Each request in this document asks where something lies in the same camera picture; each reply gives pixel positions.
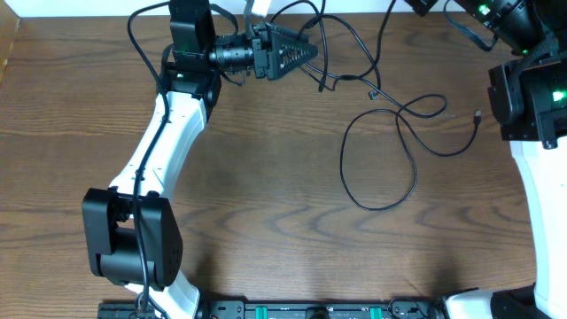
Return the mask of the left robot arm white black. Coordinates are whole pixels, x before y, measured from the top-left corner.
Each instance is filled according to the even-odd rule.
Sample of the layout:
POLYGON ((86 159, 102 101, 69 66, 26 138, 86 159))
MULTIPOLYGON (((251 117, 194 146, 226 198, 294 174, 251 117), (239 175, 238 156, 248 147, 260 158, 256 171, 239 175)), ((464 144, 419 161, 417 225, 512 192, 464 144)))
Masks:
POLYGON ((249 1, 246 16, 227 35, 215 31, 223 14, 207 1, 165 3, 172 42, 151 70, 156 100, 128 164, 104 189, 82 201, 89 266, 95 276, 136 295, 123 309, 102 307, 110 318, 202 318, 199 290, 182 273, 183 240, 171 207, 176 181, 192 144, 209 122, 222 84, 232 73, 280 79, 318 54, 303 31, 266 19, 269 4, 249 1))

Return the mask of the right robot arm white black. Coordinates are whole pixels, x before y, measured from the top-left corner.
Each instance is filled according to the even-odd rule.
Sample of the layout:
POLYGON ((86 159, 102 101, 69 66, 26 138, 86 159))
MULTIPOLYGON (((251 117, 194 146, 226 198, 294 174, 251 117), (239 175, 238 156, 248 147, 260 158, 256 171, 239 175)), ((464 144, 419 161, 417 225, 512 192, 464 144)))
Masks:
POLYGON ((509 142, 529 208, 534 284, 478 288, 435 301, 430 318, 566 316, 566 3, 562 0, 457 0, 503 41, 515 59, 489 70, 487 93, 509 142))

